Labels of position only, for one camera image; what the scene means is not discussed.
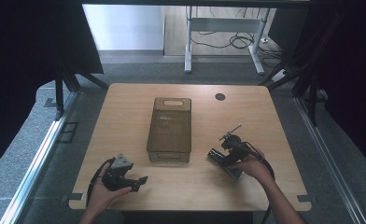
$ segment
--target wall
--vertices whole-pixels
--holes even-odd
[[[83,5],[98,50],[163,49],[163,7]]]

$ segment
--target human hand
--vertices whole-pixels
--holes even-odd
[[[259,149],[257,149],[257,151],[264,158],[264,153]],[[271,177],[271,174],[268,171],[267,167],[262,164],[256,157],[250,154],[247,155],[247,157],[243,161],[230,165],[229,168],[240,169],[244,171],[247,175],[256,178],[259,182],[261,182],[263,178]]]
[[[115,199],[131,192],[131,187],[110,191],[104,186],[102,176],[109,166],[110,163],[107,163],[99,173],[99,177],[96,178],[92,187],[90,201],[80,223],[94,223]]]

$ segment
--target wooden table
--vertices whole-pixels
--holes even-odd
[[[217,100],[217,93],[223,93],[225,100]],[[189,163],[149,161],[146,148],[156,97],[191,98]],[[118,198],[110,209],[265,210],[266,195],[254,178],[243,175],[235,182],[207,157],[212,147],[224,152],[219,138],[239,123],[243,126],[235,134],[265,153],[274,168],[277,184],[294,208],[309,210],[310,202],[298,201],[297,196],[307,192],[268,90],[258,86],[217,85],[111,85],[73,189],[73,193],[84,194],[83,200],[71,200],[69,205],[84,209],[85,194],[94,172],[107,159],[123,153],[134,163],[126,178],[148,175],[148,182],[139,192]]]

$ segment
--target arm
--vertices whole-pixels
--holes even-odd
[[[276,185],[267,168],[254,156],[247,156],[243,161],[231,166],[243,170],[247,175],[256,178],[264,188],[268,201],[274,212],[276,223],[304,223],[300,215],[294,210],[281,189]]]
[[[107,167],[110,163],[106,164],[99,176],[103,176]],[[116,191],[108,190],[102,183],[102,177],[98,177],[92,188],[92,193],[90,201],[88,203],[87,209],[84,212],[80,220],[80,224],[92,224],[96,223],[96,220],[102,213],[107,209],[107,207],[121,195],[127,194],[132,190],[131,187],[124,189],[118,189]]]

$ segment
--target gray floor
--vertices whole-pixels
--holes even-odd
[[[95,75],[106,83],[188,83],[222,85],[257,85],[258,76],[250,59],[241,57],[195,57],[192,73],[184,73],[182,57],[163,57],[159,52],[115,54],[102,52],[105,75]],[[24,206],[18,223],[78,223],[82,211],[72,210],[67,200],[90,142],[92,131],[106,96],[106,91],[85,78],[78,77],[82,90],[70,110],[66,129],[52,148],[40,177]],[[298,102],[291,96],[294,84],[287,83],[271,92],[274,105],[289,140],[293,155],[307,188],[312,209],[302,212],[309,223],[354,223],[344,197],[317,149]],[[0,219],[14,196],[32,159],[55,117],[54,107],[44,107],[54,98],[53,83],[37,93],[37,103],[6,155],[0,160]],[[318,130],[342,177],[353,192],[366,218],[366,160],[330,118],[322,103],[317,104]],[[255,213],[260,223],[263,213]],[[120,212],[106,212],[100,223],[122,223]],[[267,223],[275,223],[272,216]]]

